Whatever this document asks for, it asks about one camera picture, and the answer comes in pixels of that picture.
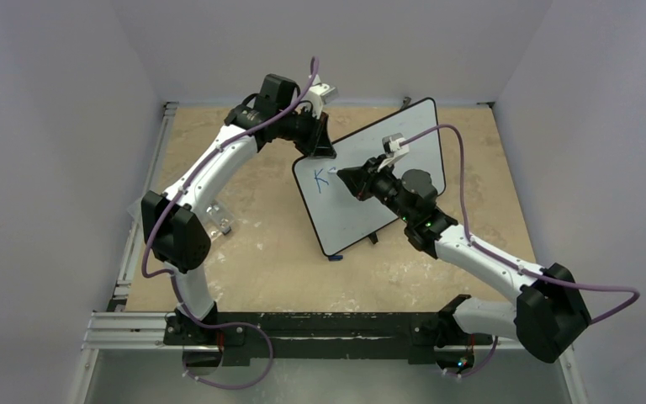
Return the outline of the white whiteboard black frame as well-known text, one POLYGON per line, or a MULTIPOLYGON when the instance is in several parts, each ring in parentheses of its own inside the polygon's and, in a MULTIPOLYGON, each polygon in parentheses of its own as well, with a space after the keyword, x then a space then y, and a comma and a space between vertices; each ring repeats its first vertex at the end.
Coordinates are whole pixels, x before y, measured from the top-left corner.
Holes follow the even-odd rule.
POLYGON ((400 217, 432 210, 446 188, 442 143, 432 98, 334 141, 334 158, 301 157, 292 166, 322 253, 343 250, 400 217))

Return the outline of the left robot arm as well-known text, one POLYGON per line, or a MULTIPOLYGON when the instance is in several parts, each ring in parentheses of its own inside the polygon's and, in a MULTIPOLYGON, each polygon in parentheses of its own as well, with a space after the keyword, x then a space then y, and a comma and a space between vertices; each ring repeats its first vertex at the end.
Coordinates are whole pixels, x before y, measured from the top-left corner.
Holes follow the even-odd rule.
POLYGON ((212 144, 175 183, 160 193, 146 192, 140 212, 147 251, 164 263, 177 299, 174 332, 206 344, 217 333, 216 304, 205 278, 211 248, 204 227, 207 209, 233 175, 263 147, 290 141, 305 157, 333 158, 323 108, 338 95, 335 86, 311 74, 307 86, 275 74, 260 90, 231 109, 212 144))

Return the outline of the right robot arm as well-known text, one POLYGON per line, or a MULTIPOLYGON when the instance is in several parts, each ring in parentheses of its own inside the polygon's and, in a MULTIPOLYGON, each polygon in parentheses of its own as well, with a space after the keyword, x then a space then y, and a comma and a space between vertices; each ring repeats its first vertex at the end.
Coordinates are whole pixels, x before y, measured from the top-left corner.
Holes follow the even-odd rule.
POLYGON ((428 172, 411 169, 396 177, 381 162, 371 158, 336 175, 355 199, 376 199, 398 216, 416 250, 472 274, 506 298, 461 298, 439 319, 441 336, 451 343, 472 333, 513 338, 534 358, 555 362, 591 323, 570 270, 558 263, 544 268, 479 239, 437 206, 428 172))

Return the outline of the clear plastic bag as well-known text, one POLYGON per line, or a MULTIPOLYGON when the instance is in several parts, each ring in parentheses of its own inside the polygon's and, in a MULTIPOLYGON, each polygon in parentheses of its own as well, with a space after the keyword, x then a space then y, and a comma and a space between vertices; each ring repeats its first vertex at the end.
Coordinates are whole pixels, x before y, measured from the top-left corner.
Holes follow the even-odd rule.
MULTIPOLYGON (((146 239, 145 225, 141 219, 140 208, 141 198, 138 198, 128 206, 126 211, 141 228, 141 235, 146 239)), ((230 235, 232 233, 233 223, 236 221, 231 212, 216 199, 205 208, 203 214, 198 214, 198 218, 204 229, 209 233, 212 241, 220 236, 230 235)))

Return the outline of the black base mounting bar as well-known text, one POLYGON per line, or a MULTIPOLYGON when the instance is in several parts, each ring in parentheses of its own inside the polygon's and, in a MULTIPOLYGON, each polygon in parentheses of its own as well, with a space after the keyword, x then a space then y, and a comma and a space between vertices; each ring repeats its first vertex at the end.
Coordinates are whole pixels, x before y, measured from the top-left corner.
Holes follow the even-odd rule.
POLYGON ((468 335, 438 312, 236 312, 205 317, 200 327, 174 312, 165 318, 167 346, 212 349, 224 366, 253 359, 404 360, 407 364, 474 361, 488 334, 468 335))

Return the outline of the aluminium frame rail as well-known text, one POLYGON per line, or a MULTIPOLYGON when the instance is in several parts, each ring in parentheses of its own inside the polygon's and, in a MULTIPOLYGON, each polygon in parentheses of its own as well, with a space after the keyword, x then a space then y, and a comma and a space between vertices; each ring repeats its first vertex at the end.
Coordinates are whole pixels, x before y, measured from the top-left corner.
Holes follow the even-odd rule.
MULTIPOLYGON (((179 106, 179 102, 173 101, 165 102, 163 105, 161 126, 156 138, 153 157, 147 169, 145 192, 156 181, 159 170, 161 169, 161 157, 163 156, 164 151, 167 147, 169 135, 171 135, 172 132, 174 117, 179 106)), ((141 258, 140 250, 142 249, 142 230, 139 200, 133 202, 127 208, 127 212, 133 220, 127 242, 125 243, 124 254, 120 263, 118 278, 116 279, 114 286, 114 292, 105 310, 106 313, 120 314, 124 312, 126 302, 131 292, 132 280, 135 277, 135 271, 139 266, 137 261, 141 258)), ((87 388, 89 387, 95 369, 97 353, 97 349, 86 348, 85 345, 82 345, 81 357, 78 363, 80 368, 77 371, 76 380, 69 390, 66 403, 85 402, 87 388)))

